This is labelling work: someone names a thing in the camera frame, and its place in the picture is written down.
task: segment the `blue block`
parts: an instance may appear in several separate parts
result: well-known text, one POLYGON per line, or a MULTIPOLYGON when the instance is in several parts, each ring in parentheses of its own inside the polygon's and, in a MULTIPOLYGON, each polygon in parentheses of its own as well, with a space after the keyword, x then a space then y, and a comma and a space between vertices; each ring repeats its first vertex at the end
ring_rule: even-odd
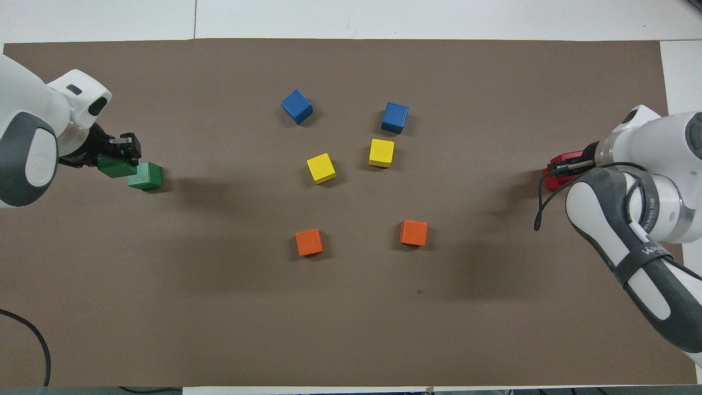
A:
POLYGON ((286 97, 280 104, 283 105, 285 112, 298 125, 312 114, 312 104, 297 89, 290 93, 290 96, 286 97))
POLYGON ((392 133, 402 133, 402 128, 404 128, 404 122, 407 120, 408 112, 409 107, 389 101, 388 105, 385 106, 383 124, 380 128, 382 130, 391 131, 392 133))

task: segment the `orange block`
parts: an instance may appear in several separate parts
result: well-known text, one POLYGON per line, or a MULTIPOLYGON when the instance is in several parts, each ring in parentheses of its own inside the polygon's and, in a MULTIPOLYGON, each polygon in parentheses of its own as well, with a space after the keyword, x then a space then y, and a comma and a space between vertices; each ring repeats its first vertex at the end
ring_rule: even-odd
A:
POLYGON ((319 229, 295 233, 295 241, 298 243, 298 253, 301 257, 324 251, 319 229))
POLYGON ((402 222, 402 229, 399 232, 399 241, 403 244, 426 245, 428 229, 429 226, 426 222, 407 219, 402 222))

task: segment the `brown table surface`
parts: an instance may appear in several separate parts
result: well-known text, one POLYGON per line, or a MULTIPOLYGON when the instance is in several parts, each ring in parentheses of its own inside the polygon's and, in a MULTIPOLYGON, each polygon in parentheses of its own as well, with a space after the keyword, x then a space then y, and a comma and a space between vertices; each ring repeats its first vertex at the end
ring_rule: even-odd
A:
MULTIPOLYGON (((114 94, 157 193, 61 167, 0 212, 0 306, 45 334, 54 385, 695 382, 571 228, 535 233, 539 170, 644 103, 665 114, 656 42, 192 40, 6 45, 45 81, 114 94), (295 126, 280 101, 300 89, 295 126), (409 106, 401 135, 385 104, 409 106), (396 143, 370 167, 372 138, 396 143), (329 153, 336 179, 305 161, 329 153), (398 241, 404 219, 428 244, 398 241), (295 232, 326 250, 298 257, 295 232)), ((41 382, 0 320, 0 383, 41 382)))

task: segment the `yellow cube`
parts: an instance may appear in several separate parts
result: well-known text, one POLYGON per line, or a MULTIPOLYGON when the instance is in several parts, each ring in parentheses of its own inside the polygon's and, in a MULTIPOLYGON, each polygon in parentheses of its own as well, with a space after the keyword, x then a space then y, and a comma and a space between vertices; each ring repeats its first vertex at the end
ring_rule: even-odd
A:
POLYGON ((394 141, 374 138, 371 140, 371 156, 368 158, 368 164, 371 166, 390 167, 394 150, 394 141))
POLYGON ((314 183, 321 184, 336 177, 336 171, 334 171, 334 166, 331 164, 328 153, 308 159, 307 167, 310 168, 314 183))

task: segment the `green block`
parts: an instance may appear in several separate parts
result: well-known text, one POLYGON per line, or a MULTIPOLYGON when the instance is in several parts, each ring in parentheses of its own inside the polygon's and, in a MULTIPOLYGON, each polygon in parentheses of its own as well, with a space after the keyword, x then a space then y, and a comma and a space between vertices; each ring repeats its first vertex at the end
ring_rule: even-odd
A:
POLYGON ((136 169, 136 174, 127 177, 127 184, 130 187, 149 190, 161 186, 161 167, 158 164, 142 162, 136 169))
POLYGON ((108 157, 98 158, 98 170, 105 173, 111 179, 136 174, 136 166, 132 166, 123 160, 116 160, 108 157))

